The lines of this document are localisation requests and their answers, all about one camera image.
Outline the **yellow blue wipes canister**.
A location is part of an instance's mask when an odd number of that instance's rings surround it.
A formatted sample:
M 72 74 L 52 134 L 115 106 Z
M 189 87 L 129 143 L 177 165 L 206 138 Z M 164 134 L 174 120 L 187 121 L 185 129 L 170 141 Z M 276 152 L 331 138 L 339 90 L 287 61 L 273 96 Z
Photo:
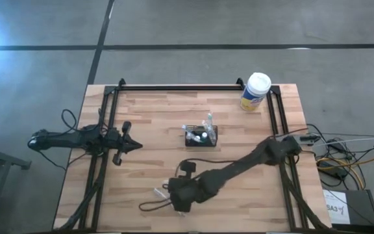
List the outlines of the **yellow blue wipes canister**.
M 247 80 L 240 99 L 245 111 L 254 111 L 266 97 L 271 88 L 271 79 L 265 73 L 254 72 Z

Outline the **white paper sign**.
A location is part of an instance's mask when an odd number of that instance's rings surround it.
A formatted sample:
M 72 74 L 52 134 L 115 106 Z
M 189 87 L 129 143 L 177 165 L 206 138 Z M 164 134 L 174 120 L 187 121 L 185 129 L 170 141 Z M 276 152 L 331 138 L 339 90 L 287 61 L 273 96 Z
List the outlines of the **white paper sign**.
M 326 208 L 332 224 L 350 224 L 347 198 L 344 192 L 323 189 Z

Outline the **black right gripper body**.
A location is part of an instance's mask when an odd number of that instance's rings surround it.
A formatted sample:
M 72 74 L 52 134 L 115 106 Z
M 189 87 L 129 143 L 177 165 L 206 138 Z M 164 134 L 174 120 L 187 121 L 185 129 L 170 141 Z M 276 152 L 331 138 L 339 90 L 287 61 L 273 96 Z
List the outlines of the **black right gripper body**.
M 192 203 L 203 203 L 207 199 L 207 183 L 202 177 L 192 177 L 196 164 L 182 161 L 178 167 L 185 175 L 176 175 L 168 181 L 170 202 L 175 211 L 190 212 Z

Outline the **black wire toothbrush caddy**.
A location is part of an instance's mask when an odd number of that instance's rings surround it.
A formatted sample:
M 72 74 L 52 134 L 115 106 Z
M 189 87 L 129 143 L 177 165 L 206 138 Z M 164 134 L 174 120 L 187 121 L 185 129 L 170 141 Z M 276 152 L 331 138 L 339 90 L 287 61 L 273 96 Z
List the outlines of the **black wire toothbrush caddy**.
M 187 125 L 187 126 L 193 131 L 195 135 L 198 135 L 201 137 L 201 142 L 187 140 L 186 133 L 184 132 L 184 136 L 185 136 L 184 143 L 186 147 L 216 147 L 217 146 L 217 142 L 218 142 L 218 127 L 217 126 L 213 126 L 214 131 L 216 132 L 216 137 L 217 137 L 215 145 L 212 145 L 209 138 L 202 138 L 201 134 L 203 132 L 203 126 L 200 126 L 200 125 Z

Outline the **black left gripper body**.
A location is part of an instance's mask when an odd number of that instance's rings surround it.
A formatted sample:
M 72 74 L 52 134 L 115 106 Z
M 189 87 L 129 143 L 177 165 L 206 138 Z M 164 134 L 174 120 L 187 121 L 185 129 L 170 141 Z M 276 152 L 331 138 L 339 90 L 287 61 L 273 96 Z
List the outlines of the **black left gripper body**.
M 113 127 L 105 135 L 105 146 L 109 149 L 117 150 L 117 153 L 112 158 L 112 162 L 115 165 L 120 165 L 122 163 L 121 155 L 123 153 L 128 153 L 131 149 L 129 143 L 129 131 L 131 130 L 131 126 L 129 121 L 125 121 L 123 122 L 121 131 Z

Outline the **black power brick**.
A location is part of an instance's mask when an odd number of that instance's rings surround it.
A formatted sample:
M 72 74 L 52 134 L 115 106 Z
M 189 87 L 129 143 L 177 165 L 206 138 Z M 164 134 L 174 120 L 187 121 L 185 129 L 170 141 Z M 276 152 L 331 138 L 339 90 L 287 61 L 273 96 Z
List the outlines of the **black power brick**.
M 348 173 L 344 169 L 341 169 L 341 168 L 332 168 L 330 170 L 323 170 L 322 168 L 318 168 L 318 171 L 327 176 L 333 177 L 335 179 L 342 179 L 342 180 L 344 180 L 348 175 Z

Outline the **grey box with label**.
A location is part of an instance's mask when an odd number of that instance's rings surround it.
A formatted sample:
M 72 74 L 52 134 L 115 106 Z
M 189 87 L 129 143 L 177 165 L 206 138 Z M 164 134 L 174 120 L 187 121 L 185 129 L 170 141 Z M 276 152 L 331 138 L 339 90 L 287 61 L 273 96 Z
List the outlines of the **grey box with label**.
M 347 198 L 350 224 L 374 225 L 374 200 L 369 190 L 333 190 L 344 192 Z

